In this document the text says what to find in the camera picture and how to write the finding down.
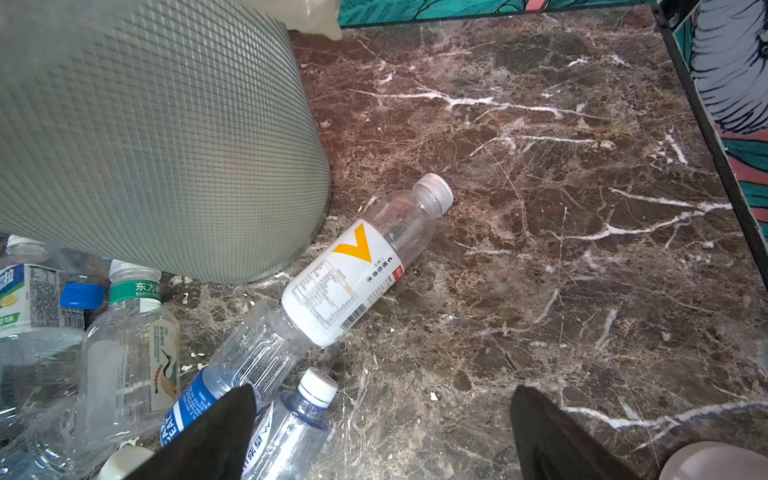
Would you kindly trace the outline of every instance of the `plastic bag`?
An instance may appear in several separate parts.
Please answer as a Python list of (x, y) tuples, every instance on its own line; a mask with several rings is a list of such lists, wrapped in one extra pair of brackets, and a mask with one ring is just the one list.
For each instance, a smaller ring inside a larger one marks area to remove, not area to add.
[(331, 40), (341, 40), (340, 0), (240, 0), (286, 24), (289, 30), (318, 33)]

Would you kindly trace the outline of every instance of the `teal patterned wall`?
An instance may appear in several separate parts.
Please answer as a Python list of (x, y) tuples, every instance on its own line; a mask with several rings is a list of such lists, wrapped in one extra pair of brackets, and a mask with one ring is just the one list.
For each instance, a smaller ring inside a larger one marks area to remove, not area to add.
[(467, 16), (513, 15), (562, 8), (646, 3), (627, 0), (342, 0), (339, 23), (359, 27)]
[(768, 239), (768, 0), (703, 0), (675, 40)]

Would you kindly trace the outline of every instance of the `blue label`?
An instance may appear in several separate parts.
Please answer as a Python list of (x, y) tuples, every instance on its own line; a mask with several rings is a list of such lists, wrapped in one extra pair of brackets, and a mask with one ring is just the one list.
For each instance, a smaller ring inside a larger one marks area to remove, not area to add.
[(24, 264), (12, 266), (0, 275), (0, 296), (16, 290), (24, 283)]
[(171, 408), (160, 427), (160, 444), (165, 446), (175, 439), (182, 430), (188, 427), (197, 417), (203, 415), (211, 405), (216, 402), (216, 397), (210, 393), (203, 383), (202, 369), (192, 380), (192, 383), (184, 390), (181, 397)]

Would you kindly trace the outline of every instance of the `bird illustration on label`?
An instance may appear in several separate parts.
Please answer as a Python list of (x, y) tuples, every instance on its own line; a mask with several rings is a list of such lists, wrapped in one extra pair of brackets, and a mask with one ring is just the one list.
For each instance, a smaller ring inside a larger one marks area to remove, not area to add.
[(177, 375), (177, 364), (173, 360), (173, 358), (165, 353), (164, 350), (160, 350), (163, 355), (165, 355), (165, 358), (168, 360), (168, 363), (165, 364), (165, 366), (158, 366), (157, 371), (154, 374), (154, 392), (158, 393), (157, 390), (157, 384), (158, 380), (160, 381), (160, 387), (163, 389), (164, 392), (166, 392), (171, 398), (176, 398), (176, 375)]

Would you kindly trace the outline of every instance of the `bottle label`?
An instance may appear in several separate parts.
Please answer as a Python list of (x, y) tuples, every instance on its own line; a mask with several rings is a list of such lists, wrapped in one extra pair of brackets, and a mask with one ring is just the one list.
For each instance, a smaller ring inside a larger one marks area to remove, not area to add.
[(58, 304), (66, 278), (61, 270), (31, 263), (0, 271), (0, 338), (35, 327), (83, 330), (83, 311)]
[(109, 303), (124, 302), (133, 298), (156, 300), (153, 304), (159, 305), (160, 285), (151, 280), (128, 280), (116, 283), (109, 289)]
[(382, 235), (357, 220), (283, 292), (286, 313), (318, 346), (337, 341), (403, 275)]
[(168, 410), (176, 402), (179, 387), (178, 338), (176, 326), (165, 319), (149, 324), (149, 370), (154, 380), (150, 394), (152, 412)]
[(253, 430), (253, 436), (250, 438), (250, 442), (248, 442), (248, 452), (245, 454), (243, 477), (253, 468), (256, 464), (256, 460), (258, 460), (264, 452), (266, 441), (270, 437), (270, 430), (272, 430), (272, 412), (274, 405), (275, 402), (272, 402), (264, 407), (264, 410), (261, 413), (261, 420)]
[(165, 415), (160, 427), (160, 444), (165, 446), (175, 439), (182, 430), (188, 427), (197, 417), (203, 415), (211, 405), (216, 402), (216, 397), (203, 383), (202, 369), (192, 380), (192, 383), (181, 394), (179, 401)]

